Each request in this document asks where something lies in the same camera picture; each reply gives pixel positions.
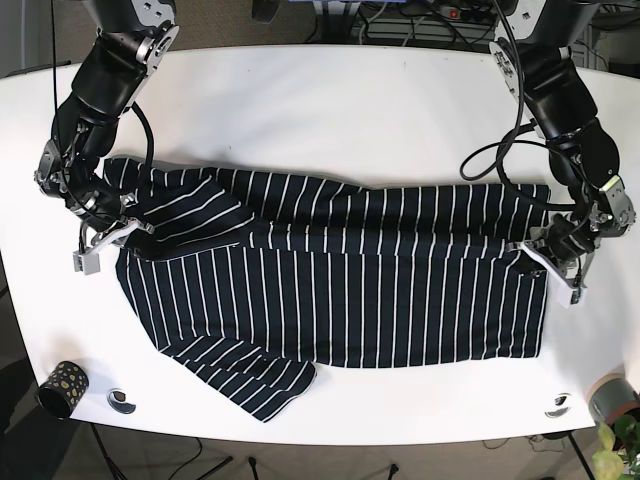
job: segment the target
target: black fabric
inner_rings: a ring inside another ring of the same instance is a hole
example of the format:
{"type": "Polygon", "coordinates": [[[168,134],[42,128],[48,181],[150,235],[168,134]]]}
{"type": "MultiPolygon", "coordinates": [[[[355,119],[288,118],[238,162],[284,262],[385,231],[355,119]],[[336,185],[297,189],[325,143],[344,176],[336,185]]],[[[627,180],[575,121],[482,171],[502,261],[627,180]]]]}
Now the black fabric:
{"type": "MultiPolygon", "coordinates": [[[[107,162],[112,184],[137,176],[107,162]]],[[[262,421],[312,363],[388,368],[538,354],[546,275],[506,241],[546,222],[502,185],[372,190],[312,177],[161,172],[117,264],[156,348],[262,421]]],[[[547,200],[544,186],[524,185],[547,200]]]]}

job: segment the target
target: cup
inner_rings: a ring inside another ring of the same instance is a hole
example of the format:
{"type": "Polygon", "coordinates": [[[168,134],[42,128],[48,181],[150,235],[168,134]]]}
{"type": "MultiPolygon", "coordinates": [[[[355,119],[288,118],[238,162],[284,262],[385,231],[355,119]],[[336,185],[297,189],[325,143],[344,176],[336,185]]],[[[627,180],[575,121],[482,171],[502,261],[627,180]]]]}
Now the cup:
{"type": "Polygon", "coordinates": [[[36,398],[56,418],[69,418],[89,388],[89,377],[73,362],[60,362],[47,381],[38,388],[36,398]]]}

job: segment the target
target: black cable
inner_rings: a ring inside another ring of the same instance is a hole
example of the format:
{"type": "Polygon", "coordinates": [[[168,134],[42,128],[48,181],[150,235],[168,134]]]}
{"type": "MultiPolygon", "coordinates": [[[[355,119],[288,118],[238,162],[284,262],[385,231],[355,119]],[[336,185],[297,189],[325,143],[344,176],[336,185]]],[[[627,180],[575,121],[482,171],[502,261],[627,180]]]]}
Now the black cable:
{"type": "Polygon", "coordinates": [[[596,477],[593,476],[593,472],[591,471],[591,468],[589,468],[589,464],[587,463],[587,461],[584,458],[584,455],[582,454],[582,450],[580,450],[580,447],[578,446],[576,439],[573,438],[573,434],[571,432],[569,432],[568,437],[569,437],[569,441],[571,442],[571,446],[576,451],[578,460],[580,460],[580,463],[582,464],[582,468],[584,468],[584,471],[589,477],[589,480],[596,480],[596,477]]]}
{"type": "Polygon", "coordinates": [[[622,25],[618,25],[617,27],[614,28],[609,28],[609,27],[598,27],[596,25],[591,25],[592,28],[595,28],[596,30],[601,30],[603,32],[617,32],[618,30],[622,30],[623,28],[628,27],[631,24],[634,24],[636,22],[640,22],[640,17],[631,20],[630,22],[627,23],[623,23],[622,25]]]}
{"type": "Polygon", "coordinates": [[[174,472],[171,474],[171,476],[168,478],[168,480],[172,480],[173,477],[176,476],[176,474],[182,470],[184,467],[186,467],[187,465],[189,465],[191,462],[193,462],[194,460],[196,460],[201,454],[202,454],[202,442],[200,441],[199,438],[196,437],[196,440],[198,441],[198,453],[196,453],[191,459],[187,460],[186,462],[184,462],[182,465],[180,465],[178,468],[176,468],[174,470],[174,472]]]}
{"type": "Polygon", "coordinates": [[[305,39],[304,42],[302,43],[311,43],[311,40],[313,40],[313,37],[316,36],[316,33],[318,33],[318,28],[320,27],[320,21],[318,20],[318,15],[316,15],[316,19],[315,19],[315,24],[313,27],[313,31],[309,34],[309,36],[307,36],[307,38],[305,39]]]}

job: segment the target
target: garment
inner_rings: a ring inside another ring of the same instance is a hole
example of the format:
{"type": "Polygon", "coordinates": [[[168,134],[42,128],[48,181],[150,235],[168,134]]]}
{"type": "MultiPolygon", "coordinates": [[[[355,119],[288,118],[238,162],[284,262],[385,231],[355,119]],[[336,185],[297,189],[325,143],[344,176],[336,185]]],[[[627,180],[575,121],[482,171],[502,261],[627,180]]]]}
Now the garment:
{"type": "MultiPolygon", "coordinates": [[[[108,162],[112,184],[135,162],[108,162]]],[[[156,348],[262,421],[312,363],[407,367],[538,354],[546,275],[507,252],[545,213],[502,185],[371,190],[205,168],[151,172],[117,263],[156,348]]],[[[544,186],[521,186],[541,200],[544,186]]]]}

